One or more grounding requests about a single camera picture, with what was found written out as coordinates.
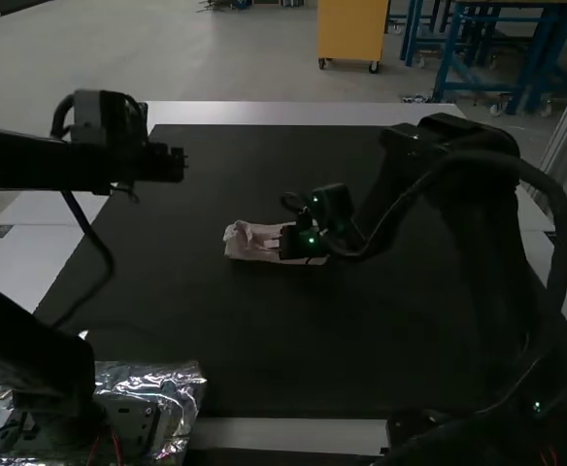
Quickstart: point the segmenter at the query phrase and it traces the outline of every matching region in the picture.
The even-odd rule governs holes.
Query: gray floor
[[[405,4],[394,0],[392,11],[404,12]],[[141,100],[325,102],[399,102],[433,87],[438,60],[404,67],[401,36],[384,36],[378,76],[363,63],[321,72],[316,10],[197,9],[197,0],[53,0],[0,17],[0,127],[46,134],[54,106],[77,87]],[[567,65],[567,48],[562,61]],[[514,69],[510,57],[500,58],[494,73]],[[513,133],[533,163],[561,113],[493,118],[484,103],[457,103],[468,117]],[[0,212],[13,197],[0,193]]]

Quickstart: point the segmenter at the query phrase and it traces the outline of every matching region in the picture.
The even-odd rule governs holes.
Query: black mat
[[[291,219],[279,206],[284,191],[344,182],[358,202],[383,157],[379,133],[157,126],[152,137],[184,146],[190,168],[182,184],[138,185],[140,205],[113,196],[94,223],[117,277],[74,323],[92,329],[98,359],[198,360],[211,416],[383,418],[480,403],[471,304],[450,235],[425,204],[392,252],[362,264],[223,257],[234,220]],[[36,316],[58,316],[101,272],[81,243]]]

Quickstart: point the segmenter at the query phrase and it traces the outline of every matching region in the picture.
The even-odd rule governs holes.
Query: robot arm
[[[71,109],[74,123],[64,127]],[[69,142],[62,139],[68,133]],[[116,92],[68,96],[55,112],[51,138],[0,130],[0,189],[61,191],[70,202],[69,191],[109,194],[113,183],[178,183],[183,170],[181,148],[149,141],[147,106]],[[1,454],[78,456],[111,422],[107,413],[114,410],[92,399],[89,343],[55,326],[0,293],[0,384],[13,389],[16,416],[1,432]],[[23,432],[28,416],[33,427]]]

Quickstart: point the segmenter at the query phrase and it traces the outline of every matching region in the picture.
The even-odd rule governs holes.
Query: aluminum foil
[[[149,457],[140,464],[182,463],[206,388],[206,379],[195,362],[177,366],[152,366],[121,362],[96,362],[96,388],[100,396],[130,397],[155,402],[160,419]],[[12,412],[12,397],[0,394],[0,427]],[[63,466],[70,462],[36,458],[0,458],[0,466]]]

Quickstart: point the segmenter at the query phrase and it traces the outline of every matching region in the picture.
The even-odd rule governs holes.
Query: white cloth
[[[237,220],[225,228],[225,256],[237,260],[259,260],[276,264],[322,265],[326,257],[280,260],[279,245],[282,227],[292,223],[260,225]]]

